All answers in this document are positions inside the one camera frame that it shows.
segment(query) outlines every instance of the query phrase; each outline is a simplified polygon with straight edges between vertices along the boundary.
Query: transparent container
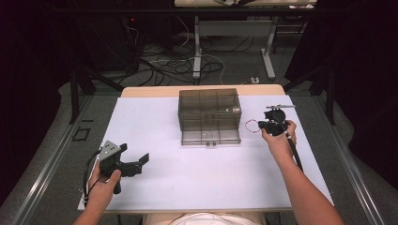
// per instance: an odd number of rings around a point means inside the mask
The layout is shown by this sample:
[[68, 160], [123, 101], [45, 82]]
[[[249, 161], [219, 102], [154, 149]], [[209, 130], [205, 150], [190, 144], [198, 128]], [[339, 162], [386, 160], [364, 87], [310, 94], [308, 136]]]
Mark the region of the transparent container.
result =
[[182, 145], [240, 143], [237, 89], [179, 92], [178, 119]]

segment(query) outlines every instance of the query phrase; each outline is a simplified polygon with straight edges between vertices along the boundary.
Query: person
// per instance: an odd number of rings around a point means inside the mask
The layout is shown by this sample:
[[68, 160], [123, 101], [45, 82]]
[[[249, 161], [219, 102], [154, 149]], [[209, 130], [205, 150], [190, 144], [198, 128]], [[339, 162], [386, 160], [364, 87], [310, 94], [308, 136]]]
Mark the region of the person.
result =
[[[287, 133], [294, 144], [296, 138], [296, 124], [288, 120], [289, 128]], [[262, 129], [262, 137], [268, 143], [268, 148], [274, 157], [283, 180], [286, 185], [287, 193], [292, 204], [296, 221], [299, 225], [311, 224], [344, 224], [339, 213], [322, 194], [321, 191], [305, 176], [303, 171], [297, 166], [293, 159], [289, 142], [286, 134], [271, 136]], [[93, 175], [88, 185], [93, 186], [94, 182], [100, 178], [100, 165], [96, 163]], [[97, 224], [106, 206], [112, 199], [114, 187], [120, 179], [120, 171], [116, 170], [107, 183], [98, 182], [92, 187], [89, 194], [87, 207], [76, 219], [75, 225]], [[199, 213], [199, 214], [154, 214], [149, 215], [145, 220], [146, 224], [264, 224], [258, 219], [256, 214], [250, 213]]]

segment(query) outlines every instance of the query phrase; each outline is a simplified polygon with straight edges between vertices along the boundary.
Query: gray carpet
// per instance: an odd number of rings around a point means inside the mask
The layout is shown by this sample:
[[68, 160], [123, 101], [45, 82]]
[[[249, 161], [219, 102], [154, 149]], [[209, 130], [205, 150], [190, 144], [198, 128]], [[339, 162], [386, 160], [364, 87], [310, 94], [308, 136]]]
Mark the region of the gray carpet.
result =
[[[231, 50], [243, 39], [242, 37], [231, 37], [228, 39], [218, 37], [204, 42], [204, 45], [211, 43], [213, 50], [216, 47], [217, 49]], [[224, 84], [244, 83], [251, 76], [259, 77], [260, 83], [283, 83], [285, 82], [283, 75], [298, 41], [298, 35], [278, 38], [278, 51], [271, 56], [277, 75], [275, 81], [268, 80], [264, 72], [259, 50], [258, 48], [255, 49], [255, 47], [261, 46], [261, 40], [256, 39], [251, 48], [245, 52], [208, 52], [217, 57], [209, 57], [208, 60], [220, 62], [219, 59], [221, 59], [225, 65], [225, 70], [223, 73], [221, 71], [210, 73], [201, 84], [220, 84], [221, 74]], [[246, 45], [243, 44], [241, 46], [242, 49], [248, 47], [250, 43], [245, 42]], [[150, 74], [148, 73], [140, 72], [124, 79], [121, 84], [134, 86], [145, 81], [149, 76]], [[182, 84], [186, 83], [176, 80], [171, 83], [171, 85]], [[29, 224], [70, 224], [80, 215], [76, 208], [81, 198], [81, 193], [78, 189], [82, 186], [84, 165], [88, 157], [99, 148], [112, 114], [115, 100], [117, 95], [120, 94], [113, 92], [112, 88], [101, 82], [95, 82], [95, 85], [99, 91], [94, 97], [87, 98], [90, 100], [90, 104], [87, 110], [82, 112], [82, 116], [75, 124], [73, 135], [66, 142], [65, 155], [59, 156], [60, 163], [54, 168], [54, 174], [49, 177], [51, 182], [44, 187], [45, 191], [38, 196], [39, 201], [32, 206], [31, 213], [25, 220]], [[325, 181], [332, 192], [331, 197], [336, 204], [336, 208], [346, 224], [369, 224], [369, 220], [357, 197], [356, 190], [353, 189], [342, 166], [342, 161], [337, 154], [337, 144], [331, 137], [327, 124], [322, 119], [324, 115], [316, 108], [314, 98], [308, 95], [307, 89], [308, 84], [304, 83], [291, 90], [288, 94], [297, 105], [298, 117], [304, 127]], [[21, 207], [26, 204], [25, 200], [29, 196], [29, 191], [42, 175], [43, 168], [46, 167], [49, 159], [54, 157], [54, 150], [65, 139], [66, 130], [70, 129], [71, 109], [68, 85], [62, 87], [60, 93], [63, 96], [63, 103], [58, 115], [26, 173], [2, 205], [0, 209], [1, 224], [11, 224], [12, 221], [16, 221], [16, 217], [20, 216], [19, 212], [21, 212]], [[352, 135], [352, 127], [349, 121], [346, 121], [344, 114], [338, 107], [336, 108], [336, 128], [339, 130], [344, 142], [348, 143]], [[88, 130], [89, 133], [86, 140], [78, 141], [79, 139], [84, 139]], [[375, 172], [361, 163], [360, 160], [356, 162], [380, 214], [387, 224], [396, 224], [398, 216], [394, 212], [398, 212], [398, 191], [389, 186]], [[295, 224], [294, 217], [289, 212], [279, 215], [270, 213], [267, 214], [267, 217], [271, 224], [279, 224], [279, 219], [282, 224]], [[141, 216], [122, 215], [121, 218], [123, 224], [137, 224]], [[116, 223], [115, 215], [104, 215], [100, 224]]]

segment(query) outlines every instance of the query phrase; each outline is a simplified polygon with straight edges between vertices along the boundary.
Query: table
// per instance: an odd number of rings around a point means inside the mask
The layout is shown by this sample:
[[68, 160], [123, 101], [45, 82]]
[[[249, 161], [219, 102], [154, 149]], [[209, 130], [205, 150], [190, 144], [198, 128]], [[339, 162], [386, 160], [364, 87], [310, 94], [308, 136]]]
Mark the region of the table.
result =
[[[292, 5], [314, 5], [316, 0], [255, 0], [245, 7], [278, 7]], [[175, 0], [176, 7], [184, 8], [211, 8], [224, 7], [213, 0]], [[200, 36], [254, 36], [268, 37], [266, 48], [261, 49], [264, 65], [268, 78], [275, 79], [275, 72], [272, 67], [269, 53], [276, 33], [278, 23], [277, 17], [270, 21], [200, 21], [195, 16], [195, 60], [193, 63], [192, 77], [200, 79], [202, 49], [200, 47]]]
[[[179, 90], [236, 88], [242, 110], [241, 144], [181, 146], [177, 119]], [[291, 210], [282, 175], [260, 133], [245, 128], [264, 119], [267, 105], [292, 104], [281, 86], [224, 85], [129, 87], [118, 99], [105, 133], [107, 140], [126, 143], [123, 162], [146, 153], [143, 173], [123, 177], [107, 213], [221, 212]], [[309, 179], [332, 202], [295, 109], [285, 109], [297, 125], [297, 149]]]

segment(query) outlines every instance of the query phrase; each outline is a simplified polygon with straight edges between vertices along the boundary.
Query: human arm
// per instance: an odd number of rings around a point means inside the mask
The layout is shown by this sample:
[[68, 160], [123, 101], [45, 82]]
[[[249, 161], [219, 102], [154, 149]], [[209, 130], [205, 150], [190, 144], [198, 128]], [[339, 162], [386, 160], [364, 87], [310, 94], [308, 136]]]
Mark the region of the human arm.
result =
[[[293, 121], [287, 122], [289, 123], [287, 132], [296, 144], [296, 124]], [[281, 170], [298, 224], [344, 224], [330, 201], [311, 183], [293, 160], [285, 134], [270, 136], [262, 129], [262, 136]]]
[[114, 195], [114, 188], [120, 179], [120, 175], [121, 171], [115, 170], [109, 181], [106, 182], [108, 178], [101, 177], [100, 163], [96, 163], [91, 178], [88, 181], [88, 186], [91, 190], [89, 191], [87, 206], [74, 222], [75, 225], [99, 223], [103, 211], [105, 211]]

